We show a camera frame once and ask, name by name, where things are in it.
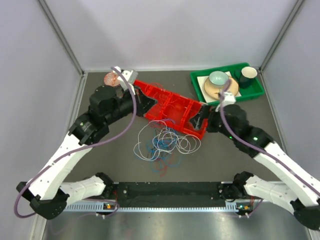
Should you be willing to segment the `light blue bowl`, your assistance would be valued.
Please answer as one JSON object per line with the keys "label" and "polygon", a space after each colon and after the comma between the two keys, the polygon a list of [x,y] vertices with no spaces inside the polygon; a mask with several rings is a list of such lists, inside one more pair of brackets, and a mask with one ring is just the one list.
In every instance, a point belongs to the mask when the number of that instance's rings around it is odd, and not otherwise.
{"label": "light blue bowl", "polygon": [[208,78],[213,85],[221,87],[227,83],[229,76],[222,71],[213,71]]}

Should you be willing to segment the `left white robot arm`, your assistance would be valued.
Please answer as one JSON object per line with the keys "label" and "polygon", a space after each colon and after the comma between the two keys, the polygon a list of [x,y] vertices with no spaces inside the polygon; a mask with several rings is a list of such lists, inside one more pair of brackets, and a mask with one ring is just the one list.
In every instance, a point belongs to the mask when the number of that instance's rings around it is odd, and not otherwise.
{"label": "left white robot arm", "polygon": [[117,96],[112,86],[99,86],[89,97],[88,110],[75,120],[47,164],[34,178],[17,185],[18,196],[29,201],[34,213],[46,220],[56,218],[78,201],[109,198],[114,182],[103,172],[77,182],[65,182],[65,178],[89,151],[104,144],[101,140],[110,132],[111,124],[129,114],[143,117],[156,104],[157,100],[138,86],[125,90],[122,96]]}

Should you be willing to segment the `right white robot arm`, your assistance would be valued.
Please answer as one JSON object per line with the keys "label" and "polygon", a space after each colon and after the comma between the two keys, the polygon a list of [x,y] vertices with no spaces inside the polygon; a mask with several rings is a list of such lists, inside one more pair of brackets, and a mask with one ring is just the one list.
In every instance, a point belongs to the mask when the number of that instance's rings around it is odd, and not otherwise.
{"label": "right white robot arm", "polygon": [[310,230],[320,229],[320,182],[294,160],[263,129],[250,125],[238,105],[214,107],[204,104],[190,120],[199,130],[207,121],[208,133],[221,133],[235,147],[275,174],[283,185],[265,181],[250,172],[234,176],[231,196],[258,197],[277,205]]}

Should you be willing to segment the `dark green mug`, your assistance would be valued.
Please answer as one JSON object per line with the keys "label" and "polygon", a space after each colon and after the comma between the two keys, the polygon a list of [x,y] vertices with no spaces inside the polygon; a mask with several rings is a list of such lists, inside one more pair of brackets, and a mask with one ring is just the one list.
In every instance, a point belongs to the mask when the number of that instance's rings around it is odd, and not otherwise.
{"label": "dark green mug", "polygon": [[238,82],[238,85],[241,89],[247,89],[250,87],[258,75],[258,72],[255,68],[251,66],[243,67],[242,69],[237,69],[234,72],[235,79]]}

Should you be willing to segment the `red compartment bin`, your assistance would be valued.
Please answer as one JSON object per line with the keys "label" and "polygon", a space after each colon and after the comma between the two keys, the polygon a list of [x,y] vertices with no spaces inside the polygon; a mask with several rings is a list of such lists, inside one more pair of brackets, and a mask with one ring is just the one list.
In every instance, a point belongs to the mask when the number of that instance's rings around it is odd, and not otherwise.
{"label": "red compartment bin", "polygon": [[136,80],[134,85],[139,87],[146,96],[157,100],[157,104],[144,115],[146,119],[163,120],[168,127],[180,133],[194,135],[199,139],[204,137],[208,121],[204,120],[198,130],[194,129],[190,122],[190,119],[200,111],[201,102],[166,90],[158,83]]}

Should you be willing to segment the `tan ceramic plate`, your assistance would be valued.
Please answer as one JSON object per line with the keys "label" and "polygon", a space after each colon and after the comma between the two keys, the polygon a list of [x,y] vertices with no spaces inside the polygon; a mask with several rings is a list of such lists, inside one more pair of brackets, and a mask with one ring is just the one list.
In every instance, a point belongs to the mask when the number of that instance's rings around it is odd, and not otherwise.
{"label": "tan ceramic plate", "polygon": [[[229,77],[229,80],[230,84],[226,91],[233,94],[235,97],[239,97],[241,95],[239,84],[231,76]],[[223,87],[214,86],[208,79],[204,82],[203,87],[205,96],[210,97],[215,101],[218,101],[220,99],[220,92],[222,91]]]}

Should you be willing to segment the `pink patterned bowl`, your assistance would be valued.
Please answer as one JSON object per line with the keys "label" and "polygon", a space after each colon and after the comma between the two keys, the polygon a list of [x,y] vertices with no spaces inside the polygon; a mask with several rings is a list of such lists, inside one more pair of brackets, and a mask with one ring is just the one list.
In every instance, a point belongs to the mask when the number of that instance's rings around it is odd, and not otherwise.
{"label": "pink patterned bowl", "polygon": [[120,84],[118,80],[119,75],[113,71],[107,73],[103,79],[103,82],[107,86],[116,87]]}

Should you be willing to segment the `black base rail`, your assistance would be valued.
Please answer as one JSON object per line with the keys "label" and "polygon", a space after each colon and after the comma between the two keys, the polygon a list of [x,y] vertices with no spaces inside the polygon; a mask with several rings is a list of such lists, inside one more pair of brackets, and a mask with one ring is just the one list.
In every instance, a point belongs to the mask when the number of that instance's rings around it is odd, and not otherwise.
{"label": "black base rail", "polygon": [[237,199],[220,182],[119,182],[105,196],[120,207],[221,207]]}

